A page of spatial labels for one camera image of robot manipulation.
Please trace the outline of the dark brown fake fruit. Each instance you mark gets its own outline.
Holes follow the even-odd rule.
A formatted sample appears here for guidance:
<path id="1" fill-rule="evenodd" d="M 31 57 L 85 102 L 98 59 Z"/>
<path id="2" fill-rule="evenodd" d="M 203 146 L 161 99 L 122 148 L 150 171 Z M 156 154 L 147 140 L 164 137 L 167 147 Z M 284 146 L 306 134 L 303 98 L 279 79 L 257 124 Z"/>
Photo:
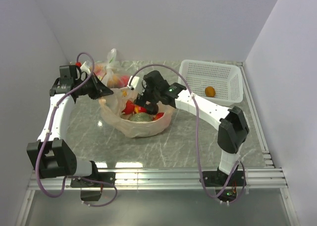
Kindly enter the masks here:
<path id="1" fill-rule="evenodd" d="M 156 115 L 159 112 L 159 107 L 157 104 L 150 103 L 147 110 L 148 114 Z"/>

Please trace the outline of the red fake apple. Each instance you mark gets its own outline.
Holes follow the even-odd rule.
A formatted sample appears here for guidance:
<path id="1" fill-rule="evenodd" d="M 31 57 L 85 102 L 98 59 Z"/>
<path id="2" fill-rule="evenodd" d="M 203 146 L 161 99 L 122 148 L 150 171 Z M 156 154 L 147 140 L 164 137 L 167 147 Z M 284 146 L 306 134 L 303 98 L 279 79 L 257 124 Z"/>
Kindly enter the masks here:
<path id="1" fill-rule="evenodd" d="M 135 105 L 131 100 L 126 102 L 125 108 L 122 111 L 123 114 L 132 114 L 134 112 Z"/>
<path id="2" fill-rule="evenodd" d="M 146 113 L 147 110 L 144 107 L 135 105 L 134 106 L 134 113 Z"/>
<path id="3" fill-rule="evenodd" d="M 158 119 L 160 119 L 161 117 L 163 117 L 164 113 L 157 113 L 154 117 L 153 117 L 153 121 L 156 121 Z"/>

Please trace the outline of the green netted fake melon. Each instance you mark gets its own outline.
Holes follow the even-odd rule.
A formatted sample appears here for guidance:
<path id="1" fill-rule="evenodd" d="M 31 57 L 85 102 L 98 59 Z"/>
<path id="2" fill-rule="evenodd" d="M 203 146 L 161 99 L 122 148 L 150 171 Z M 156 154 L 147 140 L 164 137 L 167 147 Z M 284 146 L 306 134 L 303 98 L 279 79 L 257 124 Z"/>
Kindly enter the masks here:
<path id="1" fill-rule="evenodd" d="M 147 113 L 135 113 L 131 115 L 128 120 L 133 122 L 151 122 L 153 118 Z"/>

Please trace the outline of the beige plastic bag orange prints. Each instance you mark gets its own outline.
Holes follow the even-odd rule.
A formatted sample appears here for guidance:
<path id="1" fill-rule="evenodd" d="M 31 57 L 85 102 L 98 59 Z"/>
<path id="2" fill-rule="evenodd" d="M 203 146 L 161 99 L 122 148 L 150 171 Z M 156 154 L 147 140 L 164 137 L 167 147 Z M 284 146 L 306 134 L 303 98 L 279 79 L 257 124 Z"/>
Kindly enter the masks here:
<path id="1" fill-rule="evenodd" d="M 122 132 L 126 137 L 151 137 L 163 132 L 170 125 L 174 108 L 158 103 L 158 112 L 163 116 L 150 122 L 130 121 L 130 114 L 126 115 L 122 111 L 126 107 L 127 101 L 134 101 L 137 92 L 124 88 L 114 88 L 113 94 L 99 99 L 101 116 L 103 120 Z"/>

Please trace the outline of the white perforated plastic basket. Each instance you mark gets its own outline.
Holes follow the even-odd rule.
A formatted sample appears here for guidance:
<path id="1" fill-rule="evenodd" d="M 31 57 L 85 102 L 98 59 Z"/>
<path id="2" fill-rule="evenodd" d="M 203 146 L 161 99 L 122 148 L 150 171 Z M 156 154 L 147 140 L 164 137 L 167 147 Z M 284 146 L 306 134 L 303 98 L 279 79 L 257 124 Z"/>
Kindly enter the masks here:
<path id="1" fill-rule="evenodd" d="M 243 78 L 239 67 L 230 64 L 183 60 L 180 65 L 178 83 L 184 85 L 185 79 L 191 90 L 221 106 L 231 106 L 243 101 Z M 205 88 L 214 87 L 216 96 L 209 98 Z"/>

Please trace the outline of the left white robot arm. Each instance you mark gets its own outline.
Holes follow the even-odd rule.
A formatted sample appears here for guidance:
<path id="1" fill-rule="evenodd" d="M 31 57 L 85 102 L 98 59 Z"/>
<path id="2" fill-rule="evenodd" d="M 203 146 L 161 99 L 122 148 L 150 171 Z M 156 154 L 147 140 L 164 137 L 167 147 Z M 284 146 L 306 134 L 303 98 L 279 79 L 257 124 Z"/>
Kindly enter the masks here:
<path id="1" fill-rule="evenodd" d="M 87 62 L 60 66 L 59 72 L 49 91 L 50 109 L 44 128 L 37 141 L 27 145 L 27 154 L 39 179 L 82 176 L 84 184 L 95 187 L 100 181 L 95 163 L 77 159 L 65 141 L 66 134 L 80 96 L 97 100 L 113 91 L 91 73 Z"/>

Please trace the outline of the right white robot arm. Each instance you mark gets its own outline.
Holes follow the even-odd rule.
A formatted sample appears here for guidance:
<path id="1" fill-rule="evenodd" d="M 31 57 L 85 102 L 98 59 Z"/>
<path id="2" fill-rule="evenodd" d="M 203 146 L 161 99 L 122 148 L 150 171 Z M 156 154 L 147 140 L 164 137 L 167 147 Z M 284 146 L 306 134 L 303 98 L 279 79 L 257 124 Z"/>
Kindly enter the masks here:
<path id="1" fill-rule="evenodd" d="M 218 131 L 217 144 L 221 148 L 218 170 L 220 184 L 229 186 L 235 181 L 232 169 L 239 159 L 240 146 L 249 134 L 249 127 L 239 107 L 228 108 L 208 101 L 179 83 L 168 84 L 159 71 L 151 71 L 143 78 L 131 76 L 128 87 L 138 93 L 137 104 L 154 113 L 157 103 L 191 113 Z"/>

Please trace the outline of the clear tied bag of fruits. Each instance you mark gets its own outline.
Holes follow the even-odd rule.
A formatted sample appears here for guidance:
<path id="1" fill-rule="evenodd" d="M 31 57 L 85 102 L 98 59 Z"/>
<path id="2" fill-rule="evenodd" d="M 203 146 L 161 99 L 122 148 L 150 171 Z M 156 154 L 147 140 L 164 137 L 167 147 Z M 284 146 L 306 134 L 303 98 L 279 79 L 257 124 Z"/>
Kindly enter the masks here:
<path id="1" fill-rule="evenodd" d="M 94 74 L 108 88 L 126 87 L 130 74 L 116 60 L 117 50 L 112 49 L 107 54 L 106 61 L 95 62 Z"/>

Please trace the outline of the orange brown fake fruit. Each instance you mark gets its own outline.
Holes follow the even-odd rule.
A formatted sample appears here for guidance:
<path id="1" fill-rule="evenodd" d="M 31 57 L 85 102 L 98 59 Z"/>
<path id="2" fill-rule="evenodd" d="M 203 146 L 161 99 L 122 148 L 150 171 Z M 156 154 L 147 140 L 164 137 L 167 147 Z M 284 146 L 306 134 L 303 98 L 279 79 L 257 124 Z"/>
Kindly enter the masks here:
<path id="1" fill-rule="evenodd" d="M 216 91 L 214 87 L 208 86 L 205 88 L 205 95 L 209 98 L 214 98 L 216 96 Z"/>

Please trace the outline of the aluminium front rail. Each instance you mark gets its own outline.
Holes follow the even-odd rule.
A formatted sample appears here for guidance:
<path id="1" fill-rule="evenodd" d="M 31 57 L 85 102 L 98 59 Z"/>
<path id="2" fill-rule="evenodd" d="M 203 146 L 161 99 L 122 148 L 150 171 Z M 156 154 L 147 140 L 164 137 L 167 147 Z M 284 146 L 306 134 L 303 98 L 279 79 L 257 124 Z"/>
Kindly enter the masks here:
<path id="1" fill-rule="evenodd" d="M 202 189 L 197 169 L 99 169 L 114 172 L 118 190 L 190 190 Z M 282 169 L 246 169 L 250 189 L 287 188 Z"/>

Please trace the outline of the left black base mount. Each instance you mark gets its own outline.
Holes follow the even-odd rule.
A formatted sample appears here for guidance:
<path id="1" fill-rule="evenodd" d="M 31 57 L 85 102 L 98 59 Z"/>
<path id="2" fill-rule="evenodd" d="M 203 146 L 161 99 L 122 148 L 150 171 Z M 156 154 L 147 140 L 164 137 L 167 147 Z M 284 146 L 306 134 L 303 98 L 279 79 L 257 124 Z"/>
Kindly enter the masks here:
<path id="1" fill-rule="evenodd" d="M 77 176 L 71 179 L 70 188 L 80 189 L 80 198 L 84 202 L 98 202 L 106 189 L 114 189 L 114 198 L 118 190 L 115 187 L 115 172 L 101 172 L 90 176 Z"/>

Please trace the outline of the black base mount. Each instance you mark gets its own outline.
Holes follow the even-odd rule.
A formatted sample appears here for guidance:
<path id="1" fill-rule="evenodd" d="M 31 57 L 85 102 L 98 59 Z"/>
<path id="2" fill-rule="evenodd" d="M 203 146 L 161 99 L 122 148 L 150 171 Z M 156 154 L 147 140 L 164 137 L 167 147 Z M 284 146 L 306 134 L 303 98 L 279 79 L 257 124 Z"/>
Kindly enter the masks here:
<path id="1" fill-rule="evenodd" d="M 228 175 L 224 174 L 219 169 L 217 169 L 217 171 L 203 171 L 202 173 L 206 187 L 219 188 L 215 191 L 216 194 L 220 192 L 228 178 Z M 238 187 L 242 187 L 241 189 L 244 190 L 246 185 L 245 173 L 242 170 L 236 169 L 230 177 L 229 182 L 226 184 L 225 190 L 218 196 L 218 199 L 220 202 L 231 203 L 238 198 Z"/>
<path id="2" fill-rule="evenodd" d="M 115 187 L 115 172 L 101 172 L 90 176 L 77 176 L 71 179 L 70 188 L 80 189 L 80 198 L 84 202 L 98 202 L 106 189 L 114 189 L 114 198 L 118 190 Z"/>

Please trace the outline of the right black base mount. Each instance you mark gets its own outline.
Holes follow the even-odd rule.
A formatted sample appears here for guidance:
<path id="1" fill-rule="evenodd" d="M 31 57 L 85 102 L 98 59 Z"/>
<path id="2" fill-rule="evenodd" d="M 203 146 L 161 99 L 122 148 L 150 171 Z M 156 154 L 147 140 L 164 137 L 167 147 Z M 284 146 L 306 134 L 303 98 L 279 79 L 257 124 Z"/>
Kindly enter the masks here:
<path id="1" fill-rule="evenodd" d="M 216 194 L 220 192 L 228 178 L 228 175 L 224 174 L 219 169 L 217 169 L 217 171 L 203 171 L 202 173 L 206 187 L 219 188 L 215 191 Z M 238 187 L 242 187 L 241 189 L 244 190 L 246 185 L 245 173 L 242 170 L 236 169 L 230 177 L 229 182 L 226 184 L 225 190 L 218 196 L 218 199 L 220 202 L 231 203 L 238 198 Z"/>

